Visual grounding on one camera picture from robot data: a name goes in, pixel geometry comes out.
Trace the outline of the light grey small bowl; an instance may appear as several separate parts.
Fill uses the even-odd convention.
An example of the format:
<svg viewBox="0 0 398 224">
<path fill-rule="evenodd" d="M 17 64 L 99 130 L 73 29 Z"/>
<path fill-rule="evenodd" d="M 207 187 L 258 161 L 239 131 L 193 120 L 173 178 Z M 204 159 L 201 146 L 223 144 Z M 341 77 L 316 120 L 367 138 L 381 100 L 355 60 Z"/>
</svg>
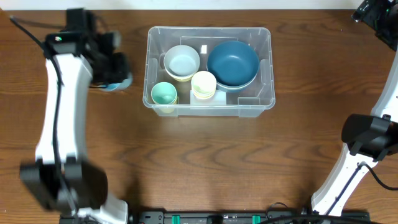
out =
<svg viewBox="0 0 398 224">
<path fill-rule="evenodd" d="M 176 45 L 169 49 L 164 57 L 166 71 L 176 77 L 187 77 L 199 70 L 200 56 L 187 45 Z"/>
</svg>

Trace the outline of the dark blue bowl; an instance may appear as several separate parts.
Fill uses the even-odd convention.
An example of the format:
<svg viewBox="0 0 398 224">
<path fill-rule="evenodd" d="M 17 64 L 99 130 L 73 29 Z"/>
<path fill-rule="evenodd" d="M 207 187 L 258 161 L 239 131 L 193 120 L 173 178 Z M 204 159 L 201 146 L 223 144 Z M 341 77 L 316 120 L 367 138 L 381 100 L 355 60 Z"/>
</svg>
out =
<svg viewBox="0 0 398 224">
<path fill-rule="evenodd" d="M 248 44 L 231 40 L 218 44 L 210 52 L 206 67 L 212 74 L 243 73 L 249 76 L 257 75 L 260 61 Z"/>
<path fill-rule="evenodd" d="M 245 89 L 245 87 L 241 87 L 241 86 L 217 86 L 218 90 L 221 90 L 223 92 L 226 93 L 237 93 L 240 91 L 243 91 Z"/>
</svg>

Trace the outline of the cream cup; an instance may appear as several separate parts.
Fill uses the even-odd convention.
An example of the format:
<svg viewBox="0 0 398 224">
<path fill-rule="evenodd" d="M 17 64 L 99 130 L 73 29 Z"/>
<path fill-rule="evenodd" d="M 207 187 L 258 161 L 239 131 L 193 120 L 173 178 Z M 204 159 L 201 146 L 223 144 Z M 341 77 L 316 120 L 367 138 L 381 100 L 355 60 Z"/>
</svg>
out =
<svg viewBox="0 0 398 224">
<path fill-rule="evenodd" d="M 216 90 L 216 78 L 210 72 L 200 71 L 192 77 L 191 86 L 201 96 L 210 95 Z"/>
</svg>

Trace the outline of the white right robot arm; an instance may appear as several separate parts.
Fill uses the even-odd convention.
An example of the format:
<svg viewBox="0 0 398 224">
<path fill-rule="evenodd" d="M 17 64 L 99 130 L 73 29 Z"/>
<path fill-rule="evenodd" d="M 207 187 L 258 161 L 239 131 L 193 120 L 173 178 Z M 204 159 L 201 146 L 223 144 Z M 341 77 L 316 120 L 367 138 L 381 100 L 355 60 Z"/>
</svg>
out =
<svg viewBox="0 0 398 224">
<path fill-rule="evenodd" d="M 397 1 L 365 0 L 352 14 L 369 26 L 390 49 L 397 50 Z M 352 114 L 343 126 L 342 151 L 323 185 L 312 195 L 317 215 L 338 217 L 367 172 L 397 153 L 397 61 L 369 115 Z"/>
</svg>

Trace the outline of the beige large bowl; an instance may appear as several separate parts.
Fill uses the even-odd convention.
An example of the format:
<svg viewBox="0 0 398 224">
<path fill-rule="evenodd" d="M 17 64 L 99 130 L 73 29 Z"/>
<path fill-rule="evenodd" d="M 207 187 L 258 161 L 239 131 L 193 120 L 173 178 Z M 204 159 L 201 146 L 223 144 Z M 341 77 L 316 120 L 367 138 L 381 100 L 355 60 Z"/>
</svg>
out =
<svg viewBox="0 0 398 224">
<path fill-rule="evenodd" d="M 239 92 L 247 88 L 256 75 L 244 75 L 243 73 L 213 74 L 216 80 L 216 89 L 224 92 Z"/>
</svg>

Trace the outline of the yellow small bowl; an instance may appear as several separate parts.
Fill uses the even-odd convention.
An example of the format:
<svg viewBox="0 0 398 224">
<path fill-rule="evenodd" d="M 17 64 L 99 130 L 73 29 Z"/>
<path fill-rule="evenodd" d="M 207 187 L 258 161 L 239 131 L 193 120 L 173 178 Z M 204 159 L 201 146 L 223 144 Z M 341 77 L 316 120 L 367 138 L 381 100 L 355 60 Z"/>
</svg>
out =
<svg viewBox="0 0 398 224">
<path fill-rule="evenodd" d="M 178 81 L 178 82 L 187 82 L 190 81 L 193 77 L 193 74 L 191 75 L 187 75 L 187 76 L 177 76 L 177 75 L 173 75 L 173 74 L 169 74 L 174 80 Z"/>
</svg>

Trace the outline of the yellow cup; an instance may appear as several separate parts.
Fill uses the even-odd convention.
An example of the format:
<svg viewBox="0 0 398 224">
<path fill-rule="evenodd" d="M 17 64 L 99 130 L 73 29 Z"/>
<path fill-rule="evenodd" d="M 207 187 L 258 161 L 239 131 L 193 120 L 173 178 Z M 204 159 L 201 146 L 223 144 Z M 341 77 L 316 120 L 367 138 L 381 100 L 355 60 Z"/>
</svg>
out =
<svg viewBox="0 0 398 224">
<path fill-rule="evenodd" d="M 216 91 L 212 91 L 211 93 L 202 94 L 202 93 L 199 93 L 199 92 L 193 90 L 192 93 L 195 98 L 205 100 L 205 99 L 211 98 L 216 93 Z"/>
<path fill-rule="evenodd" d="M 175 108 L 172 107 L 172 105 L 176 105 L 178 101 L 178 97 L 176 96 L 175 98 L 171 96 L 162 96 L 158 99 L 156 99 L 155 103 L 157 105 L 163 105 L 164 108 L 161 108 L 160 110 L 163 113 L 173 113 L 175 111 Z"/>
</svg>

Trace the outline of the white small bowl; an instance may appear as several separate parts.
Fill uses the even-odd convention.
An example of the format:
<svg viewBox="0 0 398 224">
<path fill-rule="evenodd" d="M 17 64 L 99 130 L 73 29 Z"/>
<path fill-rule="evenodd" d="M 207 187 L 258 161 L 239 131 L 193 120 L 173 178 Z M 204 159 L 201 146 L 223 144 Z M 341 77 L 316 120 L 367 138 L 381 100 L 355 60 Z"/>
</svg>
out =
<svg viewBox="0 0 398 224">
<path fill-rule="evenodd" d="M 189 81 L 197 72 L 194 68 L 166 68 L 165 71 L 176 81 Z"/>
</svg>

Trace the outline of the light blue cup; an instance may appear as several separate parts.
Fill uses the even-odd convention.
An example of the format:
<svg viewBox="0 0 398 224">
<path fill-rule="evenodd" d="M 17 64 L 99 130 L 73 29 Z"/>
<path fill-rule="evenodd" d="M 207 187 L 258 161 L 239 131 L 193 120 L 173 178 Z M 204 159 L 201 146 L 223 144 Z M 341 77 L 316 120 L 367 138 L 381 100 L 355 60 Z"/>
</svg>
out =
<svg viewBox="0 0 398 224">
<path fill-rule="evenodd" d="M 128 88 L 133 82 L 132 73 L 129 73 L 127 78 L 124 79 L 121 83 L 112 83 L 109 85 L 100 85 L 100 89 L 103 91 L 119 91 L 125 90 Z"/>
</svg>

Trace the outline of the green cup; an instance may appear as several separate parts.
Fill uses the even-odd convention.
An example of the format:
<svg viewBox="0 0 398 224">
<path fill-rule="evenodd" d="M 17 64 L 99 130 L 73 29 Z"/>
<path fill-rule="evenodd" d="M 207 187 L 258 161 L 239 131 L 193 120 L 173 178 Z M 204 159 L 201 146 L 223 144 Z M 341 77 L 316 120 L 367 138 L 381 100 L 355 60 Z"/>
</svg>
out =
<svg viewBox="0 0 398 224">
<path fill-rule="evenodd" d="M 151 98 L 155 104 L 172 105 L 177 102 L 177 89 L 169 82 L 160 82 L 151 90 Z"/>
</svg>

